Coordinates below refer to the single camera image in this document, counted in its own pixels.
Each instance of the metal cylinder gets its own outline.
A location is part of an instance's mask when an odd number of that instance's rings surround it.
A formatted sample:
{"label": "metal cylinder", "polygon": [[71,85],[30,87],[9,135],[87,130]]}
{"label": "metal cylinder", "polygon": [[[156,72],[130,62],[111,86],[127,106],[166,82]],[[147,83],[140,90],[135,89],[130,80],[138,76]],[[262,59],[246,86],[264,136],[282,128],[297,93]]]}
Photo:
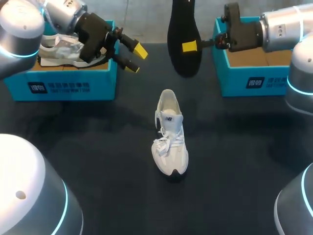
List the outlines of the metal cylinder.
{"label": "metal cylinder", "polygon": [[286,103],[295,111],[313,115],[313,34],[292,51],[287,79]]}
{"label": "metal cylinder", "polygon": [[308,166],[278,195],[274,220],[280,235],[311,235],[313,228],[313,166]]}
{"label": "metal cylinder", "polygon": [[71,35],[87,5],[80,0],[45,0],[47,11],[59,33]]}
{"label": "metal cylinder", "polygon": [[73,193],[30,142],[0,135],[0,235],[81,235]]}
{"label": "metal cylinder", "polygon": [[263,25],[265,52],[293,49],[313,30],[313,3],[265,12]]}
{"label": "metal cylinder", "polygon": [[0,46],[17,57],[38,52],[45,23],[40,11],[26,0],[10,0],[0,11]]}

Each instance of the white sneaker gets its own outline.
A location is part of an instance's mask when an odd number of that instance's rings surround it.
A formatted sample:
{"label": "white sneaker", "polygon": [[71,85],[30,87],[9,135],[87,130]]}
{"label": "white sneaker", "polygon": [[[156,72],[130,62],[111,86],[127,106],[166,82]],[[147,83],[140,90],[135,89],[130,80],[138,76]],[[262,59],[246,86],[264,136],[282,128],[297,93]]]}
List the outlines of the white sneaker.
{"label": "white sneaker", "polygon": [[157,105],[157,118],[163,137],[155,140],[152,145],[152,155],[159,170],[173,179],[180,179],[188,167],[188,151],[186,149],[183,116],[178,101],[172,90],[164,90]]}
{"label": "white sneaker", "polygon": [[75,36],[56,34],[43,36],[39,47],[40,65],[44,67],[72,65],[77,68],[87,68],[98,65],[105,59],[105,51],[90,64],[79,58],[84,44]]}

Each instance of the blue box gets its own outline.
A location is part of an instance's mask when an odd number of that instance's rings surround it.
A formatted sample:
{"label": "blue box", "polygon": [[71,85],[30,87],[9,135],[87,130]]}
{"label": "blue box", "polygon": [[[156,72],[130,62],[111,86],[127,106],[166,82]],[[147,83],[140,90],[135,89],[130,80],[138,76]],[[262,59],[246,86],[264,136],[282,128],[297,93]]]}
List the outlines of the blue box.
{"label": "blue box", "polygon": [[[115,26],[114,21],[107,21]],[[115,44],[118,53],[119,43]],[[113,100],[115,96],[117,63],[112,59],[105,65],[90,69],[50,67],[36,64],[33,70],[4,80],[15,101],[89,101]]]}
{"label": "blue box", "polygon": [[[259,17],[241,17],[241,20],[247,23],[258,21]],[[225,24],[221,22],[220,18],[217,18],[213,37],[225,31]],[[260,62],[260,66],[232,67],[229,55],[235,57],[240,53],[250,53],[251,58],[255,56],[255,59],[264,62]],[[212,48],[212,54],[222,96],[284,95],[286,93],[291,51],[265,53],[261,48],[257,48],[245,52],[231,53],[228,50],[218,50],[214,47]],[[283,65],[272,66],[273,60]]]}

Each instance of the dark table surface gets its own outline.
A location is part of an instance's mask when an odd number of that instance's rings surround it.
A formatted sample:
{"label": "dark table surface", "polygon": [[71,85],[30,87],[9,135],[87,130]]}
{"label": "dark table surface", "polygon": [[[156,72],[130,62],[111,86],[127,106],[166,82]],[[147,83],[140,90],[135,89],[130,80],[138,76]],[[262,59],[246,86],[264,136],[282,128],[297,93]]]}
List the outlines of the dark table surface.
{"label": "dark table surface", "polygon": [[[313,117],[283,97],[222,98],[209,50],[198,75],[183,79],[166,45],[146,49],[140,73],[118,71],[113,102],[14,103],[1,83],[0,132],[51,162],[81,204],[85,235],[277,235],[276,196],[313,162]],[[151,154],[164,89],[184,115],[180,184],[158,173]]]}

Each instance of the black insole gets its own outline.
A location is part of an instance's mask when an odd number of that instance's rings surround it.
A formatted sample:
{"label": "black insole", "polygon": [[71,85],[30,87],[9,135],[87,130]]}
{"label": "black insole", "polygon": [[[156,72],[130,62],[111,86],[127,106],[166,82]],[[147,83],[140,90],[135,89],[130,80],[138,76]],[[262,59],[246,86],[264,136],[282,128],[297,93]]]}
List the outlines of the black insole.
{"label": "black insole", "polygon": [[173,0],[167,47],[176,72],[182,77],[197,74],[202,51],[182,52],[182,44],[201,40],[195,21],[195,0]]}

